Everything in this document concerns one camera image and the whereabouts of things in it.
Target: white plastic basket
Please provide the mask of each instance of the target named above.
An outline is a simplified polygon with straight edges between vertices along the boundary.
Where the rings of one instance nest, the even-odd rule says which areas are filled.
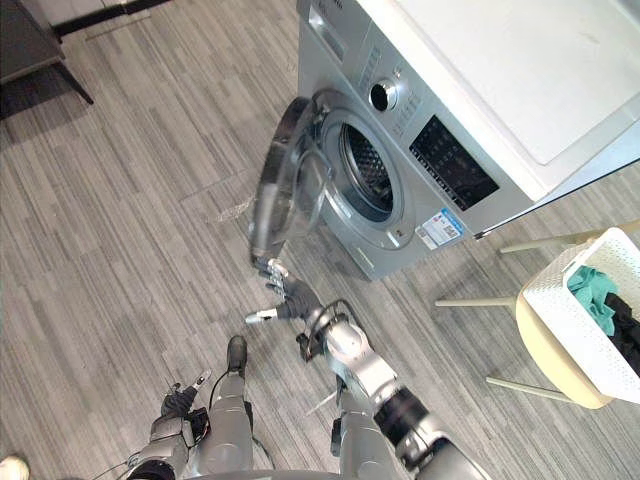
[[[640,251],[618,228],[563,252],[523,295],[601,393],[640,403],[640,377],[567,288],[582,265],[606,273],[640,320]]]

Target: washing machine door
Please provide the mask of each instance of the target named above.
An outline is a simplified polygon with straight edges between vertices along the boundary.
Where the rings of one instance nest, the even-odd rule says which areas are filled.
[[[298,97],[280,120],[256,193],[252,260],[277,257],[286,240],[306,235],[318,221],[332,174],[316,141],[322,118],[315,102]]]

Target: floor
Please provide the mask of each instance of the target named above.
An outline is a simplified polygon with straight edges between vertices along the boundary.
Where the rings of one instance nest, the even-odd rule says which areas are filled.
[[[221,371],[234,333],[249,340],[256,435],[276,465],[337,469],[335,406],[306,414],[333,386],[323,360],[298,358],[298,324],[242,322],[275,300],[246,232],[296,93],[296,22],[293,0],[176,0],[77,32],[63,48],[95,105],[67,92],[0,123],[0,456],[22,452],[34,478],[92,478],[140,449],[168,384]],[[487,385],[495,373],[549,386],[506,309],[433,301],[517,292],[558,249],[499,246],[632,220],[638,185],[636,163],[373,283],[324,227],[283,259],[325,301],[353,303],[494,478],[637,479],[639,405],[589,411]]]

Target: green cloth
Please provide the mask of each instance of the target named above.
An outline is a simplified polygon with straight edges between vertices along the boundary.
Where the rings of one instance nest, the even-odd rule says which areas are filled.
[[[571,276],[567,286],[602,331],[612,337],[615,327],[611,317],[615,310],[605,305],[604,300],[609,292],[618,293],[617,285],[595,268],[582,266]]]

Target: dark furniture leg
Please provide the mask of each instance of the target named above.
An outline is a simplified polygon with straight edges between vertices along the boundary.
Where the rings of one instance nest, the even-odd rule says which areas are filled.
[[[73,76],[73,73],[69,71],[69,69],[62,62],[54,63],[53,67],[58,71],[58,73],[64,78],[64,80],[73,87],[73,89],[80,94],[82,98],[89,105],[93,105],[93,98],[89,96],[87,91],[80,85],[80,82]]]

